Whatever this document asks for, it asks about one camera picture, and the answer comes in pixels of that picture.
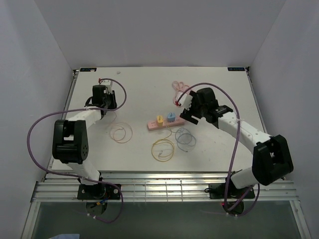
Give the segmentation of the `yellow charger plug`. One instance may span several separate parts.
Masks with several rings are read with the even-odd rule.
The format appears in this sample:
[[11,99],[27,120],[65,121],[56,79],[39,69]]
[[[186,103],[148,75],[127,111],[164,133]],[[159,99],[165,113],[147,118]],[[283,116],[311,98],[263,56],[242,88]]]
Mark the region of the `yellow charger plug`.
[[157,116],[157,126],[158,127],[162,127],[163,126],[163,123],[164,123],[164,119],[162,116],[158,115]]

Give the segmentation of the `left blue corner label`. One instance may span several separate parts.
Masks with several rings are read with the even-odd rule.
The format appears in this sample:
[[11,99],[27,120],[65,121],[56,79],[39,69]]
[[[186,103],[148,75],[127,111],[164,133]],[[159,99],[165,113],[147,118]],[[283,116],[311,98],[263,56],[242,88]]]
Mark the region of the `left blue corner label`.
[[96,72],[97,68],[81,68],[80,72]]

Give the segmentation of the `right blue corner label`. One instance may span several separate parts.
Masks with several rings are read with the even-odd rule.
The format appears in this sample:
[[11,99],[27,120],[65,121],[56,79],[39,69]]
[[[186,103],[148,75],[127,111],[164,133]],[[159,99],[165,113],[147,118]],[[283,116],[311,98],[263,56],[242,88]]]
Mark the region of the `right blue corner label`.
[[228,71],[234,71],[234,72],[245,72],[245,68],[244,67],[228,67],[227,68]]

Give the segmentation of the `blue charger plug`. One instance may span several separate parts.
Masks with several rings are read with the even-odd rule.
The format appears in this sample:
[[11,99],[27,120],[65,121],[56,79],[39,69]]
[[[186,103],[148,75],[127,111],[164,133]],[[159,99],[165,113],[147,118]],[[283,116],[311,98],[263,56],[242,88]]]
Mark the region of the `blue charger plug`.
[[175,113],[169,113],[166,117],[167,122],[174,122],[176,118]]

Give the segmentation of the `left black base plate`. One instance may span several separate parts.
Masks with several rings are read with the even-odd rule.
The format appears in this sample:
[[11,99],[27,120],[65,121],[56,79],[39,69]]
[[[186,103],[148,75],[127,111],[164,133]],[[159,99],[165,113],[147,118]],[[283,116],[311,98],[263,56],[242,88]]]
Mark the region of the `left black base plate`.
[[112,186],[109,184],[85,185],[80,184],[77,193],[78,200],[119,200],[121,184]]

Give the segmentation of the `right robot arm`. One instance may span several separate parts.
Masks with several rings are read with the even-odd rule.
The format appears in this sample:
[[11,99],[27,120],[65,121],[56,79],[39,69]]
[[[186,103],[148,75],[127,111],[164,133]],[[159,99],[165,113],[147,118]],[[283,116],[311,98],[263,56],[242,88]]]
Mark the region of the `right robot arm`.
[[220,105],[211,88],[196,92],[178,93],[176,105],[183,107],[180,117],[193,124],[204,118],[233,136],[252,153],[252,166],[230,176],[225,192],[238,197],[243,188],[255,184],[267,186],[285,177],[294,169],[287,140],[282,135],[271,136],[240,120],[239,114],[226,105]]

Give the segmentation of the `blue corner label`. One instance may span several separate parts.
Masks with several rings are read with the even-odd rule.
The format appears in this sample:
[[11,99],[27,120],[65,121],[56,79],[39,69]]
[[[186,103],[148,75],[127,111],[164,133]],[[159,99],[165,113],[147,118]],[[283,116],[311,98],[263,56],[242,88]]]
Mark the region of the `blue corner label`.
[[228,67],[227,68],[228,71],[234,71],[234,72],[245,72],[245,68],[244,67]]
[[80,72],[96,72],[97,68],[81,68]]

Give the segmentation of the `pink power strip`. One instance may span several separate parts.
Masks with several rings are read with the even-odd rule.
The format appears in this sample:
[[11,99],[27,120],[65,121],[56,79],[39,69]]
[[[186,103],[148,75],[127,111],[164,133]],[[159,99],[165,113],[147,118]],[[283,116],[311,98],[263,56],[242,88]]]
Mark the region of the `pink power strip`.
[[167,122],[166,120],[163,120],[160,123],[158,123],[157,120],[151,120],[148,122],[147,128],[149,131],[152,131],[152,130],[162,129],[166,127],[180,126],[184,124],[185,124],[185,120],[182,118],[176,118],[175,121],[173,122]]

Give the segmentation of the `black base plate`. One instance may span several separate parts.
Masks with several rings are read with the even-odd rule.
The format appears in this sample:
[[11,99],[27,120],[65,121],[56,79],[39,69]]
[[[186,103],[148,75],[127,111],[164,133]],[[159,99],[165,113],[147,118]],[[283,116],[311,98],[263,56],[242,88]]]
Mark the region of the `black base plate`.
[[[208,184],[208,187],[204,189],[204,192],[209,194],[210,199],[223,199],[225,195],[225,187],[226,183],[210,183]],[[245,195],[244,199],[254,199],[254,189],[250,187],[237,189],[230,183],[227,193],[228,199],[239,199],[243,195]]]
[[77,193],[78,200],[119,200],[121,184],[112,186],[109,184],[85,185],[80,184]]

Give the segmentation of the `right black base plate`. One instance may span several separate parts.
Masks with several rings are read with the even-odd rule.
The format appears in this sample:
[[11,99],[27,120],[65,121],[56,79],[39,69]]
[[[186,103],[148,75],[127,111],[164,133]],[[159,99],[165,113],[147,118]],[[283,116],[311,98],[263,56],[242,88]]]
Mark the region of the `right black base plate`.
[[[208,187],[204,189],[204,192],[209,194],[210,199],[223,199],[225,195],[225,187],[226,183],[210,183],[208,184]],[[245,195],[244,199],[254,199],[254,189],[250,187],[237,189],[230,183],[227,193],[228,199],[239,199],[243,195]]]

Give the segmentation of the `aluminium rail frame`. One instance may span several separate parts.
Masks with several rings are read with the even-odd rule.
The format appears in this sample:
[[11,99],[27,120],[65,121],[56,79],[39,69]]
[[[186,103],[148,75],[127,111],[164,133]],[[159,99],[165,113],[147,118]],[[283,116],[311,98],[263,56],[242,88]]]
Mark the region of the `aluminium rail frame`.
[[161,144],[158,139],[174,141],[169,129],[149,131],[147,123],[158,115],[166,116],[181,108],[173,105],[173,81],[195,89],[215,84],[221,105],[238,108],[240,118],[259,131],[265,131],[247,72],[232,72],[225,67],[100,67],[96,72],[77,71],[67,100],[71,115],[84,106],[99,78],[115,82],[120,108],[108,113],[88,129],[88,160],[110,183],[122,186],[126,202],[207,201],[204,188],[224,182],[228,169],[252,166],[252,154],[242,144],[201,119],[185,127],[197,143],[189,152]]

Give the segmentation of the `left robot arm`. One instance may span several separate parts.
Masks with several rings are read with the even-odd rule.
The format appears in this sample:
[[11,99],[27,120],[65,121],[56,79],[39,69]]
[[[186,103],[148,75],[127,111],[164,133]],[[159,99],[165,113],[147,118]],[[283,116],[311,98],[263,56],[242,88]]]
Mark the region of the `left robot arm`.
[[117,107],[112,83],[107,81],[106,85],[94,85],[92,96],[85,107],[86,110],[75,116],[55,122],[52,156],[70,167],[73,174],[80,177],[81,184],[89,185],[88,192],[93,198],[100,199],[105,195],[106,187],[98,182],[101,174],[87,159],[87,129],[105,116],[105,109],[113,110]]

